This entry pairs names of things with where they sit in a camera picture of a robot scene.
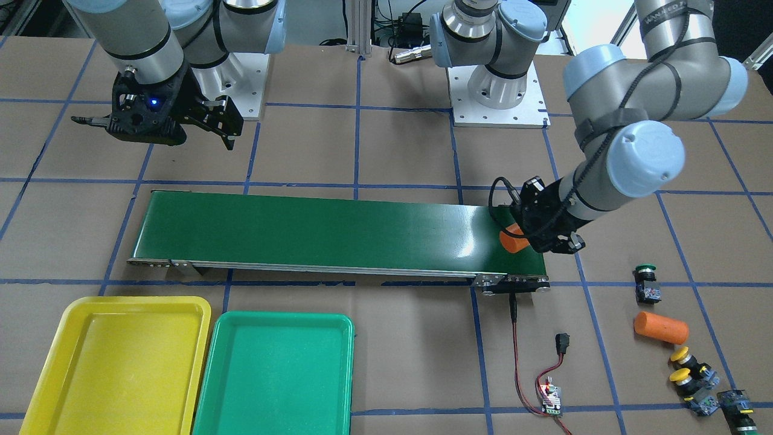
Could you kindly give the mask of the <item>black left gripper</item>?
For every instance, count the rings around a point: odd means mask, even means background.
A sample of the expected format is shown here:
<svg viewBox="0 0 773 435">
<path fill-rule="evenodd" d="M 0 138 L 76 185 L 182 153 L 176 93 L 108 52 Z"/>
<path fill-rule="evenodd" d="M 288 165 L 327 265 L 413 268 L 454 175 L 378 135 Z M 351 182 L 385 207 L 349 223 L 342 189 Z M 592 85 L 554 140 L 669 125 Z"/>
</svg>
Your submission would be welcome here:
<svg viewBox="0 0 773 435">
<path fill-rule="evenodd" d="M 534 176 L 522 185 L 518 201 L 511 203 L 511 215 L 534 251 L 574 254 L 586 246 L 576 231 L 587 222 L 569 214 L 562 201 L 558 181 L 545 185 Z"/>
</svg>

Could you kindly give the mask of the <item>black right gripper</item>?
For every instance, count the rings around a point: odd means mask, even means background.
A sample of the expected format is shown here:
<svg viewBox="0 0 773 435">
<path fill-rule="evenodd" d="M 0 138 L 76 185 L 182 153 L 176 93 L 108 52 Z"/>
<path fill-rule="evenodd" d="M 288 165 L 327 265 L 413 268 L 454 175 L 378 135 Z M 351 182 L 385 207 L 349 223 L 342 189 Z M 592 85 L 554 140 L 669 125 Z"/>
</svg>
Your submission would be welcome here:
<svg viewBox="0 0 773 435">
<path fill-rule="evenodd" d="M 122 141 L 178 146 L 185 143 L 181 126 L 183 113 L 191 97 L 182 91 L 193 90 L 190 64 L 183 63 L 179 71 L 163 82 L 139 83 L 139 69 L 125 66 L 112 87 L 112 111 L 105 117 L 71 116 L 80 126 L 101 127 Z M 228 95 L 213 101 L 197 99 L 184 115 L 185 123 L 218 135 L 228 151 L 242 135 L 244 119 L 234 99 Z"/>
</svg>

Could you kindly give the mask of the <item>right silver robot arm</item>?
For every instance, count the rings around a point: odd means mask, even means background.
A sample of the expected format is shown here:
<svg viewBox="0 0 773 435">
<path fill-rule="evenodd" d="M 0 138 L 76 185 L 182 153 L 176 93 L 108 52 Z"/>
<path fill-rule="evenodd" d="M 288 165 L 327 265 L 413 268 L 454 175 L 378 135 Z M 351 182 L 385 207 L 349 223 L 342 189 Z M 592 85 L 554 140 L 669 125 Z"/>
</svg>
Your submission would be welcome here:
<svg viewBox="0 0 773 435">
<path fill-rule="evenodd" d="M 184 126 L 228 150 L 257 118 L 263 66 L 286 41 L 284 1 L 69 1 L 113 61 L 111 112 L 72 117 L 121 141 L 179 146 Z"/>
</svg>

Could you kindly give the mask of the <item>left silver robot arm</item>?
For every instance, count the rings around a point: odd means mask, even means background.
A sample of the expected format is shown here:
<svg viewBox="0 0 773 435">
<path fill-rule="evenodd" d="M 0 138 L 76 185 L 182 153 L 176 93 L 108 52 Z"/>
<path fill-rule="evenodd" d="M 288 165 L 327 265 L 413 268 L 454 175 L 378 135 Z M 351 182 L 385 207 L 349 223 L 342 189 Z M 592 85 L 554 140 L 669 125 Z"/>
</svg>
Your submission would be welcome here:
<svg viewBox="0 0 773 435">
<path fill-rule="evenodd" d="M 574 137 L 585 160 L 550 185 L 533 177 L 519 193 L 503 177 L 514 225 L 489 214 L 501 234 L 539 253 L 585 247 L 577 231 L 604 214 L 651 195 L 677 177 L 684 143 L 665 121 L 723 115 L 745 96 L 748 73 L 718 53 L 712 1 L 636 1 L 647 61 L 630 61 L 604 44 L 574 56 L 563 72 Z M 548 19 L 530 1 L 452 1 L 431 17 L 439 67 L 473 67 L 472 101 L 491 110 L 517 107 L 527 93 Z"/>
</svg>

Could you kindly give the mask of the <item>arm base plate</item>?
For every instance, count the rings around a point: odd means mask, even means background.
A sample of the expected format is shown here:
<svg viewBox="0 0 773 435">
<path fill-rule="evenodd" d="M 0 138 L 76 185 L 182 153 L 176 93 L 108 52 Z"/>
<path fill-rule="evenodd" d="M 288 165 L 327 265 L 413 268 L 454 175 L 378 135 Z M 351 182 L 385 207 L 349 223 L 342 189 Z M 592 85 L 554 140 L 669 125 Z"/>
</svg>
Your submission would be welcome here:
<svg viewBox="0 0 773 435">
<path fill-rule="evenodd" d="M 462 127 L 524 127 L 551 125 L 534 64 L 525 76 L 505 79 L 485 66 L 447 70 L 454 123 Z"/>
<path fill-rule="evenodd" d="M 207 99 L 227 95 L 244 120 L 259 121 L 271 58 L 265 53 L 230 53 L 220 65 L 204 69 L 194 67 L 193 74 Z"/>
</svg>

